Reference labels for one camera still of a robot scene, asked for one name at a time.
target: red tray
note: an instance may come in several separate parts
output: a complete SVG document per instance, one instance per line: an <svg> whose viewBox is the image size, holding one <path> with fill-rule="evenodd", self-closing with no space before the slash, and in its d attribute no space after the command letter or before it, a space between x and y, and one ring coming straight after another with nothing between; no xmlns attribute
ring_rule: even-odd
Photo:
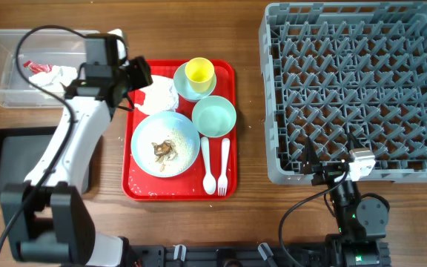
<svg viewBox="0 0 427 267"><path fill-rule="evenodd" d="M234 69L225 61L211 60L215 66L216 87L212 95L223 96L230 100L235 106L235 73ZM187 60L149 60L151 73L173 78L177 68L186 63ZM131 99L135 103L142 104L145 94L141 91L130 93ZM195 103L188 102L179 96L179 108L177 112L192 119L192 110ZM230 155L228 157L227 195L220 197L215 194L208 195L202 186L205 176L204 159L202 152L199 153L196 161L184 173L171 178L158 178L146 174L134 161L131 156L131 137L134 129L147 116L136 109L128 113L126 121L125 151L123 156L122 188L126 196L136 201L186 201L186 200L225 200L236 190L236 126L223 137L228 137L231 141ZM220 157L222 138L210 139L211 149L211 170L213 176L218 179L220 176Z"/></svg>

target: clear plastic bin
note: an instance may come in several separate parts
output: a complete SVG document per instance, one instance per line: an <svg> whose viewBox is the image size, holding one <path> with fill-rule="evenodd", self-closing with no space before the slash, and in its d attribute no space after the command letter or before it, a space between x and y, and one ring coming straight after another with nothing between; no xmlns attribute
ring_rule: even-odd
<svg viewBox="0 0 427 267"><path fill-rule="evenodd" d="M56 108L60 103L29 86L18 74L14 61L16 45L28 30L0 30L0 105L5 108ZM98 33L95 30L77 30ZM40 30L24 42L19 61L79 68L85 62L84 39L64 30ZM30 70L24 74L32 76Z"/></svg>

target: bowl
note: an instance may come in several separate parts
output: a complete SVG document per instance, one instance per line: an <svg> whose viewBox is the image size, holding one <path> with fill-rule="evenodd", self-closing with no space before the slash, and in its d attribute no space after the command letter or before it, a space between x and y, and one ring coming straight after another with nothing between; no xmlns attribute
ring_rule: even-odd
<svg viewBox="0 0 427 267"><path fill-rule="evenodd" d="M214 91L216 86L216 74L213 74L212 82L210 87L203 93L197 93L191 87L189 79L185 75L185 66L187 63L182 64L177 68L174 74L174 87L177 90L177 93L185 100L189 102L198 102L200 99L203 99L206 96Z"/></svg>
<svg viewBox="0 0 427 267"><path fill-rule="evenodd" d="M161 171L161 164L155 162L152 142L160 145L166 139L173 141L178 152L175 160L169 162L169 169L178 168L173 162L179 162L179 171ZM163 111L147 117L139 123L131 138L134 161L144 172L155 177L167 178L183 173L195 162L199 150L200 136L192 121L173 111Z"/></svg>
<svg viewBox="0 0 427 267"><path fill-rule="evenodd" d="M235 126L235 107L221 96L207 96L193 107L192 122L204 136L224 136Z"/></svg>

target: black tray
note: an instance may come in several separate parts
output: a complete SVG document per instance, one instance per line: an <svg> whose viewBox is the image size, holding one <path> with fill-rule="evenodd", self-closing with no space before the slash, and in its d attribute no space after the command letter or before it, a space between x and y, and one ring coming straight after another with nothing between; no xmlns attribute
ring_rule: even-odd
<svg viewBox="0 0 427 267"><path fill-rule="evenodd" d="M0 193L7 183L24 182L49 145L56 127L0 129ZM90 184L90 166L85 172L83 192Z"/></svg>

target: red wrapper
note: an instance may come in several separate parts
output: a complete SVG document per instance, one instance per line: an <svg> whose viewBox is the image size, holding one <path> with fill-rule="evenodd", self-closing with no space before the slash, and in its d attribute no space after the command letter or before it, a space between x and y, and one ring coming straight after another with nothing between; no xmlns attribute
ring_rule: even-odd
<svg viewBox="0 0 427 267"><path fill-rule="evenodd" d="M41 72L49 73L49 72L52 71L52 67L53 67L53 65L36 64L36 63L34 63L34 62L30 61L30 60L27 61L26 63L24 63L23 66L25 68L28 68L34 74L41 73Z"/></svg>

